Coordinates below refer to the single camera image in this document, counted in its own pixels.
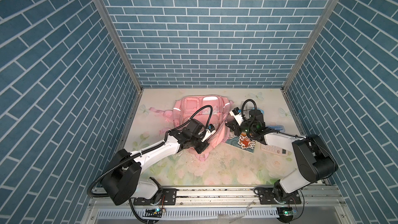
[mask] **metal vent grille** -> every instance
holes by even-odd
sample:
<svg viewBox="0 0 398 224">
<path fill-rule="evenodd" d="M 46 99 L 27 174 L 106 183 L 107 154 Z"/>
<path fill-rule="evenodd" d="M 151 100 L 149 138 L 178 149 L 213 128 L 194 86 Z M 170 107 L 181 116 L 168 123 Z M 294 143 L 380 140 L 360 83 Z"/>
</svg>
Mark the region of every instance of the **metal vent grille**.
<svg viewBox="0 0 398 224">
<path fill-rule="evenodd" d="M 136 211 L 142 217 L 146 208 L 137 208 Z M 246 208 L 166 208 L 162 220 L 201 220 L 217 219 L 218 214 L 239 214 L 245 212 Z M 278 217 L 276 207 L 256 207 L 250 209 L 243 218 L 274 218 Z M 97 219 L 134 219 L 130 209 L 116 210 L 114 208 L 100 209 Z"/>
</svg>

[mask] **backpack strap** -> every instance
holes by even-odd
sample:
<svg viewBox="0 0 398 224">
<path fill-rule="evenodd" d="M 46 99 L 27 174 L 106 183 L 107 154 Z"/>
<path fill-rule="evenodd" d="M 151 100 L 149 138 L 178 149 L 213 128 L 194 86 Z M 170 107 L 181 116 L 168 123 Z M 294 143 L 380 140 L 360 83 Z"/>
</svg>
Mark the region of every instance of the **backpack strap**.
<svg viewBox="0 0 398 224">
<path fill-rule="evenodd" d="M 168 130 L 171 130 L 171 129 L 172 129 L 171 127 L 165 127 L 163 129 L 160 129 L 159 130 L 159 135 L 161 135 L 162 133 L 165 133 L 165 132 L 167 132 Z"/>
<path fill-rule="evenodd" d="M 156 108 L 151 107 L 151 108 L 149 108 L 149 111 L 162 114 L 163 117 L 165 118 L 166 122 L 173 122 L 173 111 L 171 111 L 171 110 L 162 111 L 162 110 L 158 110 Z"/>
<path fill-rule="evenodd" d="M 173 107 L 173 122 L 174 122 L 174 127 L 177 127 L 180 125 L 180 119 L 181 119 L 181 101 L 176 101 Z"/>
</svg>

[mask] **black cable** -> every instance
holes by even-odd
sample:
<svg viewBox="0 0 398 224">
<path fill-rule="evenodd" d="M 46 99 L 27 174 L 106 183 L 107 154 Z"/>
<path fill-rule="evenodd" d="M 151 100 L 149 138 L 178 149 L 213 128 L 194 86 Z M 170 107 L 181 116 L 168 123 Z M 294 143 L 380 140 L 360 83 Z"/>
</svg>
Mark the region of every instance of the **black cable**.
<svg viewBox="0 0 398 224">
<path fill-rule="evenodd" d="M 256 119 L 256 116 L 254 116 L 254 118 L 252 118 L 252 120 L 251 120 L 251 122 L 248 124 L 248 131 L 247 131 L 247 136 L 249 136 L 249 138 L 251 138 L 251 139 L 255 139 L 255 137 L 253 137 L 252 135 L 251 135 L 251 125 L 253 124 L 253 122 L 255 121 L 255 119 Z"/>
<path fill-rule="evenodd" d="M 205 133 L 206 133 L 206 129 L 209 127 L 210 118 L 211 118 L 211 115 L 212 115 L 212 113 L 213 113 L 213 107 L 210 106 L 210 105 L 206 105 L 206 106 L 204 106 L 204 107 L 201 107 L 199 110 L 197 110 L 197 111 L 196 111 L 185 123 L 183 123 L 182 125 L 180 125 L 180 126 L 178 126 L 178 127 L 175 127 L 175 128 L 173 128 L 173 129 L 171 129 L 171 130 L 166 131 L 166 133 L 165 133 L 165 135 L 164 135 L 164 140 L 163 140 L 162 143 L 158 144 L 157 146 L 148 148 L 148 149 L 142 151 L 141 153 L 134 154 L 134 155 L 132 155 L 131 157 L 128 157 L 127 159 L 125 159 L 125 160 L 123 160 L 122 162 L 118 163 L 118 164 L 115 165 L 114 167 L 110 168 L 110 169 L 107 170 L 106 172 L 102 173 L 99 177 L 97 177 L 97 178 L 90 184 L 90 186 L 88 186 L 88 188 L 87 188 L 87 195 L 88 195 L 89 197 L 94 197 L 94 198 L 108 197 L 108 196 L 109 196 L 108 194 L 97 194 L 97 193 L 92 192 L 92 189 L 93 189 L 93 188 L 97 185 L 97 183 L 99 183 L 107 174 L 113 172 L 115 169 L 117 169 L 117 168 L 119 168 L 119 167 L 122 167 L 122 166 L 128 164 L 128 163 L 131 162 L 133 159 L 135 159 L 135 158 L 141 156 L 142 154 L 146 154 L 146 153 L 148 153 L 148 152 L 151 152 L 151 151 L 153 151 L 153 150 L 156 150 L 156 149 L 162 147 L 162 146 L 166 143 L 166 141 L 167 141 L 167 136 L 168 136 L 168 134 L 169 134 L 171 131 L 174 131 L 174 130 L 180 128 L 180 127 L 185 126 L 186 124 L 189 123 L 189 121 L 190 121 L 196 114 L 198 114 L 198 112 L 200 112 L 201 110 L 203 110 L 203 109 L 205 109 L 205 108 L 208 108 L 208 107 L 210 108 L 210 115 L 209 115 L 209 118 L 208 118 L 207 123 L 206 123 L 205 131 L 203 132 L 203 137 L 204 137 L 204 136 L 205 136 Z"/>
<path fill-rule="evenodd" d="M 291 199 L 293 199 L 293 201 L 295 202 L 296 212 L 298 212 L 297 205 L 296 205 L 296 200 L 293 197 L 291 197 Z"/>
<path fill-rule="evenodd" d="M 210 108 L 210 113 L 209 113 L 209 117 L 207 118 L 205 130 L 202 132 L 202 134 L 200 136 L 193 135 L 196 138 L 203 139 L 205 137 L 205 135 L 206 135 L 206 129 L 209 127 L 210 118 L 211 118 L 211 116 L 213 114 L 213 107 L 211 105 L 206 105 L 206 106 L 203 106 L 203 107 L 199 108 L 185 123 L 183 123 L 182 125 L 180 125 L 178 127 L 173 128 L 171 131 L 174 131 L 174 130 L 176 130 L 178 128 L 181 128 L 181 127 L 185 126 L 186 124 L 188 124 L 191 121 L 191 119 L 193 117 L 195 117 L 196 114 L 198 114 L 200 111 L 202 111 L 205 108 Z"/>
<path fill-rule="evenodd" d="M 295 138 L 298 138 L 298 136 L 297 135 L 290 135 L 290 134 L 286 134 L 286 133 L 283 133 L 283 132 L 281 132 L 282 134 L 285 134 L 285 135 L 287 135 L 287 136 L 290 136 L 290 137 L 295 137 Z M 306 141 L 308 141 L 308 142 L 311 142 L 311 143 L 314 143 L 314 144 L 316 144 L 316 146 L 317 147 L 319 147 L 319 148 L 321 148 L 322 150 L 324 150 L 328 155 L 329 155 L 329 157 L 331 158 L 331 161 L 333 162 L 333 167 L 334 168 L 336 168 L 336 161 L 334 160 L 334 157 L 330 154 L 330 152 L 328 152 L 325 148 L 323 148 L 322 146 L 320 146 L 319 144 L 317 144 L 316 142 L 315 142 L 315 140 L 309 140 L 308 138 L 304 138 Z M 326 176 L 326 177 L 324 177 L 324 178 L 321 178 L 320 180 L 324 180 L 324 179 L 327 179 L 327 178 L 329 178 L 329 177 L 331 177 L 331 175 L 333 175 L 333 173 L 334 172 L 332 172 L 330 175 L 328 175 L 328 176 Z"/>
<path fill-rule="evenodd" d="M 304 213 L 305 199 L 304 199 L 304 195 L 302 194 L 302 191 L 301 191 L 301 190 L 300 190 L 300 193 L 301 193 L 301 196 L 302 196 L 302 211 L 301 211 L 301 214 L 300 214 L 297 218 L 294 218 L 294 219 L 291 220 L 291 221 L 297 220 L 297 219 L 300 218 L 300 217 L 302 216 L 302 214 Z"/>
<path fill-rule="evenodd" d="M 145 223 L 145 224 L 155 224 L 155 223 L 157 223 L 159 221 L 159 220 L 144 220 L 144 219 L 142 219 L 138 215 L 138 213 L 135 211 L 134 206 L 132 205 L 131 198 L 129 198 L 129 204 L 130 204 L 130 208 L 131 208 L 132 213 L 137 218 L 137 220 L 139 220 L 140 222 Z"/>
<path fill-rule="evenodd" d="M 269 134 L 269 133 L 278 133 L 278 132 L 280 132 L 280 131 L 279 131 L 279 130 L 276 130 L 276 129 L 272 129 L 272 130 L 269 130 L 269 131 L 267 131 L 267 132 L 265 132 L 265 133 L 260 133 L 259 135 L 250 136 L 250 137 L 253 138 L 253 139 L 256 139 L 256 138 L 258 138 L 258 137 L 260 137 L 260 136 L 264 136 L 264 135 L 267 135 L 267 134 Z"/>
<path fill-rule="evenodd" d="M 119 168 L 119 167 L 123 167 L 124 165 L 127 165 L 129 162 L 131 162 L 133 159 L 141 156 L 141 154 L 146 154 L 148 152 L 151 152 L 153 150 L 156 150 L 160 147 L 162 147 L 166 142 L 162 142 L 154 147 L 148 148 L 144 151 L 142 151 L 141 153 L 137 153 L 132 155 L 131 157 L 128 157 L 127 159 L 123 160 L 122 162 L 118 163 L 117 165 L 115 165 L 114 167 L 110 168 L 109 170 L 107 170 L 106 172 L 102 173 L 102 175 L 100 175 L 99 177 L 97 177 L 91 184 L 90 186 L 88 186 L 87 188 L 87 195 L 89 197 L 94 197 L 94 198 L 99 198 L 99 197 L 108 197 L 108 194 L 97 194 L 92 192 L 92 189 L 97 185 L 98 182 L 100 182 L 107 174 L 113 172 L 115 169 Z"/>
<path fill-rule="evenodd" d="M 243 121 L 246 121 L 245 115 L 243 114 L 243 109 L 244 109 L 246 103 L 249 102 L 249 101 L 252 102 L 253 105 L 254 105 L 254 112 L 256 112 L 256 110 L 257 110 L 257 105 L 256 105 L 256 102 L 254 102 L 254 100 L 252 100 L 252 99 L 245 100 L 245 102 L 243 102 L 243 104 L 242 104 L 242 108 L 241 108 L 241 111 L 240 111 L 242 113 Z"/>
<path fill-rule="evenodd" d="M 254 188 L 254 189 L 253 189 L 253 192 L 254 192 L 256 195 L 260 196 L 260 193 L 257 193 L 257 192 L 256 192 L 256 189 L 258 189 L 258 188 L 260 188 L 260 187 Z"/>
</svg>

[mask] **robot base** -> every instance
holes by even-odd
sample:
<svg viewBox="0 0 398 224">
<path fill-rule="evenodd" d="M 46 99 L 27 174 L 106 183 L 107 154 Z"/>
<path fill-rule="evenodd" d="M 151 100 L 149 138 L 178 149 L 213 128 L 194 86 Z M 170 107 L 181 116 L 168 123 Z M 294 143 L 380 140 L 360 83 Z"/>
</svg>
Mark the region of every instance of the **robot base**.
<svg viewBox="0 0 398 224">
<path fill-rule="evenodd" d="M 263 187 L 257 187 L 254 189 L 255 193 L 258 195 L 261 205 L 284 204 L 284 202 L 278 202 L 277 200 L 275 200 L 275 194 L 273 193 L 273 190 L 274 188 L 263 188 Z M 301 204 L 299 193 L 297 191 L 292 192 L 288 201 L 291 203 L 291 205 Z"/>
<path fill-rule="evenodd" d="M 177 189 L 163 189 L 160 196 L 160 202 L 153 203 L 151 199 L 134 198 L 134 206 L 149 206 L 149 205 L 176 205 Z"/>
</svg>

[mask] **pink backpack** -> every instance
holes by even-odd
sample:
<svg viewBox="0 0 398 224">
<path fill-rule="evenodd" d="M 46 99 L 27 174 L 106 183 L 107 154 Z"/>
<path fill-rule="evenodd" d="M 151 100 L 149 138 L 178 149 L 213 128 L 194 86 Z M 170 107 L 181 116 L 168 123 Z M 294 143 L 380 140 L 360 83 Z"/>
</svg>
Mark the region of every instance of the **pink backpack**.
<svg viewBox="0 0 398 224">
<path fill-rule="evenodd" d="M 219 143 L 226 142 L 229 137 L 229 129 L 225 126 L 226 117 L 229 115 L 229 111 L 232 105 L 232 101 L 229 101 L 226 97 L 218 95 L 207 95 L 207 96 L 187 96 L 179 101 L 173 107 L 173 122 L 174 127 L 186 122 L 199 108 L 206 105 L 213 107 L 212 116 L 210 123 L 216 127 L 216 133 L 207 139 L 209 146 L 201 154 L 198 154 L 194 148 L 189 148 L 189 152 L 195 154 L 200 161 L 205 161 L 209 156 L 209 152 L 215 148 Z M 166 118 L 170 119 L 171 111 L 160 111 L 154 108 L 150 108 L 150 111 L 163 114 Z M 210 109 L 205 108 L 201 112 L 195 115 L 194 119 L 200 121 L 202 124 L 206 124 L 209 118 Z"/>
</svg>

